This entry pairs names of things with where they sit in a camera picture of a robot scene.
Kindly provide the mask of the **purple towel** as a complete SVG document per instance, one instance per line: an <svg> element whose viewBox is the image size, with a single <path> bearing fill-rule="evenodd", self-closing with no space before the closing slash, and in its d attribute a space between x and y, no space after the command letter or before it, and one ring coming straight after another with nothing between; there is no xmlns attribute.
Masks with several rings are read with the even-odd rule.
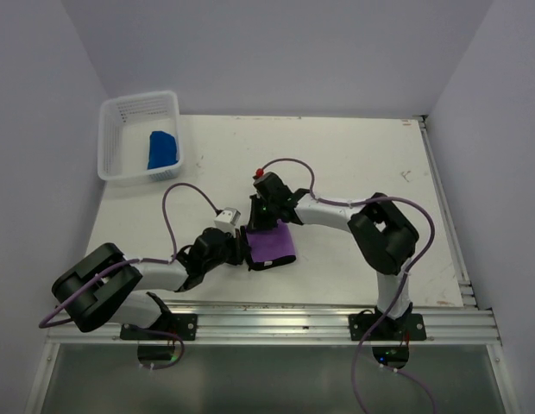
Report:
<svg viewBox="0 0 535 414"><path fill-rule="evenodd" d="M249 246L245 258L249 271L264 271L282 267L297 260L290 229L286 223L278 221L274 229L249 231L242 226L243 239Z"/></svg>

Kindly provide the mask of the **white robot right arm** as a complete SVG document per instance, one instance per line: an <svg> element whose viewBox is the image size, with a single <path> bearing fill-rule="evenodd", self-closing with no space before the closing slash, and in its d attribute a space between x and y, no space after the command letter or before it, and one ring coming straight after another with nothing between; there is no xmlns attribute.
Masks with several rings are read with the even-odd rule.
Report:
<svg viewBox="0 0 535 414"><path fill-rule="evenodd" d="M405 315L411 311L405 281L406 267L419 240L419 232L396 205L382 193L357 206L340 201L319 201L311 190L292 191L274 172L258 170L256 194L251 197L247 231L276 229L282 223L317 225L352 235L363 259L376 271L380 314L375 327L392 339L406 329Z"/></svg>

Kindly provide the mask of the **blue towel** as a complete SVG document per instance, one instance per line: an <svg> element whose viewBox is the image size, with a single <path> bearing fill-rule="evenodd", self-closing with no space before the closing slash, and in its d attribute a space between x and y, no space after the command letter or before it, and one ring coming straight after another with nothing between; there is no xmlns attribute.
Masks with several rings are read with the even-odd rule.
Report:
<svg viewBox="0 0 535 414"><path fill-rule="evenodd" d="M176 138L165 131L153 131L149 136L148 170L173 166L178 162Z"/></svg>

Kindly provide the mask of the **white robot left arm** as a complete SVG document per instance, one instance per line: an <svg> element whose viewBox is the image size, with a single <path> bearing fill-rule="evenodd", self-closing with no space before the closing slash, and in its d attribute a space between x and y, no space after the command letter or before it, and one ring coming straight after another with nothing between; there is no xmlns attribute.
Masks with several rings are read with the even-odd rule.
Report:
<svg viewBox="0 0 535 414"><path fill-rule="evenodd" d="M151 338L162 338L170 330L171 318L152 290L190 291L208 272L225 264L240 266L249 253L240 230L231 234L216 228L205 229L172 262L129 259L116 244L107 242L55 280L52 294L59 305L40 326L50 326L55 315L66 311L84 333L117 322L137 325Z"/></svg>

